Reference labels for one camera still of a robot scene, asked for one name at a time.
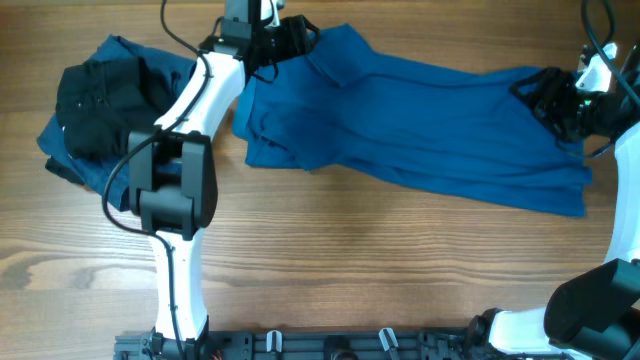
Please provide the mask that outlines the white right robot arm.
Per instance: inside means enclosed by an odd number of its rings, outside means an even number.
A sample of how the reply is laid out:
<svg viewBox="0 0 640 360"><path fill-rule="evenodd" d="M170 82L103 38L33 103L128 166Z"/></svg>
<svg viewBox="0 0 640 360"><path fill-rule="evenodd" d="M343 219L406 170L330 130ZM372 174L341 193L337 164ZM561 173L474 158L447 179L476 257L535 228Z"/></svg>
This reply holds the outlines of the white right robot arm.
<svg viewBox="0 0 640 360"><path fill-rule="evenodd" d="M613 43L585 49L572 74L547 68L510 90L555 138L606 137L618 192L602 265L560 285L546 306L491 309L460 339L464 359L636 359L639 356L639 50L622 69Z"/></svg>

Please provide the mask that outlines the blue polo shirt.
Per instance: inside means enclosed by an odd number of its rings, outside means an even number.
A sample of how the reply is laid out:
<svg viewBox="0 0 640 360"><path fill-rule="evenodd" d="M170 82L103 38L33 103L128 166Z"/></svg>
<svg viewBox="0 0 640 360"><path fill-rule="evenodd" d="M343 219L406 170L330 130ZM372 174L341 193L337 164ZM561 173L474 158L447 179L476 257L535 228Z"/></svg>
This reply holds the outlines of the blue polo shirt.
<svg viewBox="0 0 640 360"><path fill-rule="evenodd" d="M533 74L381 54L345 24L323 30L310 54L261 69L238 100L233 132L253 167L342 165L428 192L581 217L592 179L581 146L559 148L510 93Z"/></svg>

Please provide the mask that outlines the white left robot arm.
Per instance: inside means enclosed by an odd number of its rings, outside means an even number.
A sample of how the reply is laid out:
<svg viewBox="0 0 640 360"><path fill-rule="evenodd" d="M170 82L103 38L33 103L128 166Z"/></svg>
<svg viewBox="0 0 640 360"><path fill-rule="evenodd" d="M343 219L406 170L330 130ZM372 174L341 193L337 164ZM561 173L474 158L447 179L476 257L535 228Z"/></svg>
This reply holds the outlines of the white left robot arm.
<svg viewBox="0 0 640 360"><path fill-rule="evenodd" d="M302 15L219 23L196 48L194 72L176 103L152 130L129 138L130 209L151 242L158 279L157 318L143 350L152 359L210 357L201 248L218 200L213 137L259 67L309 53L319 36Z"/></svg>

